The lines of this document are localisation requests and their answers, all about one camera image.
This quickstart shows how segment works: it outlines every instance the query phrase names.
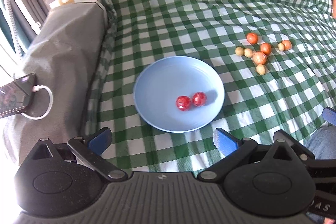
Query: onion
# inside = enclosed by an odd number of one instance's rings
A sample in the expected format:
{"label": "onion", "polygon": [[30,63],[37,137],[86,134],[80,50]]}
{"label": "onion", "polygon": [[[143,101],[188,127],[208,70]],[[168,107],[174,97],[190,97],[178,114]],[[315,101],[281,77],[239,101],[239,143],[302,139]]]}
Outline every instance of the onion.
{"label": "onion", "polygon": [[253,61],[254,61],[255,63],[257,63],[258,65],[259,65],[259,64],[263,65],[263,64],[265,64],[266,61],[267,61],[267,56],[266,56],[266,54],[264,54],[263,52],[255,52],[255,53],[253,54]]}

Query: small potato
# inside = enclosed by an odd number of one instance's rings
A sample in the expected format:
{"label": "small potato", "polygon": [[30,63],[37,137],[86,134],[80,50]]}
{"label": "small potato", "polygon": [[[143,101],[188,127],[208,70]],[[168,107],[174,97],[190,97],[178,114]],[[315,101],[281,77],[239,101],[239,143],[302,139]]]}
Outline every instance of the small potato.
{"label": "small potato", "polygon": [[264,65],[258,65],[257,66],[257,73],[260,75],[264,75],[266,73],[266,68]]}
{"label": "small potato", "polygon": [[242,47],[236,47],[236,54],[238,56],[243,56],[244,55],[244,49]]}
{"label": "small potato", "polygon": [[244,50],[244,55],[248,58],[251,58],[253,56],[253,51],[250,48],[246,48]]}
{"label": "small potato", "polygon": [[283,52],[285,50],[285,45],[283,45],[282,43],[278,44],[278,49],[280,52]]}

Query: white charging cable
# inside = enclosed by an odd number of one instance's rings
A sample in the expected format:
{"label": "white charging cable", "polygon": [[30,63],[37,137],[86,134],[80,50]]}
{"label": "white charging cable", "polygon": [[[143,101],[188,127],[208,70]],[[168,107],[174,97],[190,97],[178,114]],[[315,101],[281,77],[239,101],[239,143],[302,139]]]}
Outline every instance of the white charging cable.
{"label": "white charging cable", "polygon": [[47,111],[42,116],[40,116],[40,117],[32,117],[32,116],[29,116],[29,115],[27,115],[25,113],[21,113],[23,116],[25,116],[28,119],[31,119],[31,120],[41,120],[41,119],[43,119],[46,115],[49,114],[50,109],[53,106],[54,99],[53,99],[53,93],[51,92],[50,88],[48,88],[45,85],[36,85],[36,86],[33,86],[33,92],[37,92],[37,91],[39,91],[41,89],[47,90],[47,92],[49,94],[49,106],[47,108]]}

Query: tomato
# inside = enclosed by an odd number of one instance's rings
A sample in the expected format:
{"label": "tomato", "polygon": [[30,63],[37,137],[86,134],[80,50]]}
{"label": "tomato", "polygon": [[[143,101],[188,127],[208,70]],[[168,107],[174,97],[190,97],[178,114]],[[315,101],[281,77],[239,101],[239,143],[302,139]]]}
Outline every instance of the tomato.
{"label": "tomato", "polygon": [[271,53],[272,47],[268,43],[263,43],[260,46],[260,51],[263,52],[266,55],[269,55]]}
{"label": "tomato", "polygon": [[188,96],[179,96],[176,99],[176,106],[181,111],[186,111],[191,107],[191,99]]}
{"label": "tomato", "polygon": [[285,46],[286,51],[292,48],[292,43],[289,40],[284,40],[281,43]]}
{"label": "tomato", "polygon": [[203,106],[207,101],[207,96],[204,92],[196,92],[193,96],[193,103],[195,106]]}
{"label": "tomato", "polygon": [[267,56],[263,52],[255,52],[253,54],[253,61],[256,62],[257,64],[265,64],[267,61]]}
{"label": "tomato", "polygon": [[256,44],[258,42],[258,35],[254,32],[250,32],[246,35],[246,39],[250,44]]}

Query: orange tomato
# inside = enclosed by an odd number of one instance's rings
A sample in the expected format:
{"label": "orange tomato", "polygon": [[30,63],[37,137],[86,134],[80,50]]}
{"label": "orange tomato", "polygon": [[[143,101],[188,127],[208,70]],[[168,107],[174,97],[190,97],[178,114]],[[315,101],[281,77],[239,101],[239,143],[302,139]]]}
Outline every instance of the orange tomato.
{"label": "orange tomato", "polygon": [[246,35],[246,39],[250,44],[256,44],[258,42],[258,35],[254,32],[250,32]]}
{"label": "orange tomato", "polygon": [[258,65],[263,65],[267,61],[267,56],[263,52],[255,52],[253,54],[253,61],[256,62]]}
{"label": "orange tomato", "polygon": [[292,43],[289,40],[284,40],[281,43],[285,46],[286,51],[292,48]]}
{"label": "orange tomato", "polygon": [[260,51],[263,52],[266,55],[269,55],[271,53],[272,47],[268,43],[263,43],[260,46]]}

